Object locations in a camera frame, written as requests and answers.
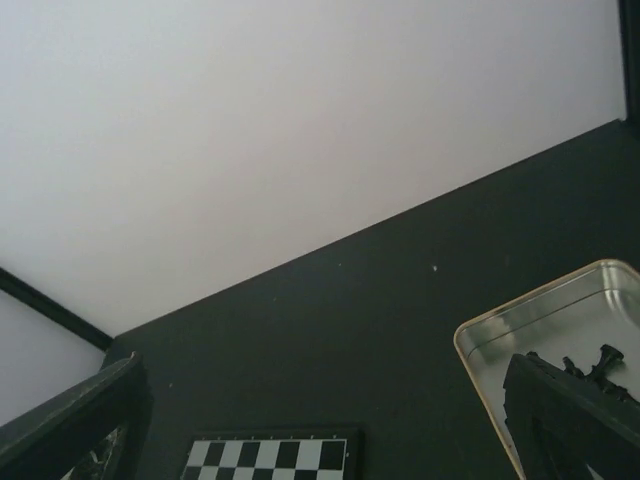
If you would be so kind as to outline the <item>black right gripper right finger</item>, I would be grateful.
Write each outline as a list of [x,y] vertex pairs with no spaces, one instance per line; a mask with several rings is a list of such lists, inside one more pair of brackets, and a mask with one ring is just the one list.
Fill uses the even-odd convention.
[[639,406],[535,352],[511,357],[503,387],[505,423],[525,478],[639,477]]

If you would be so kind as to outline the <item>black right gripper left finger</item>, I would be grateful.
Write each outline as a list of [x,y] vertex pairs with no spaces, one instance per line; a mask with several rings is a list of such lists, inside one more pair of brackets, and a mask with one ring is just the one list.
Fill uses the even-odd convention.
[[139,354],[1,426],[3,479],[133,479],[146,438]]

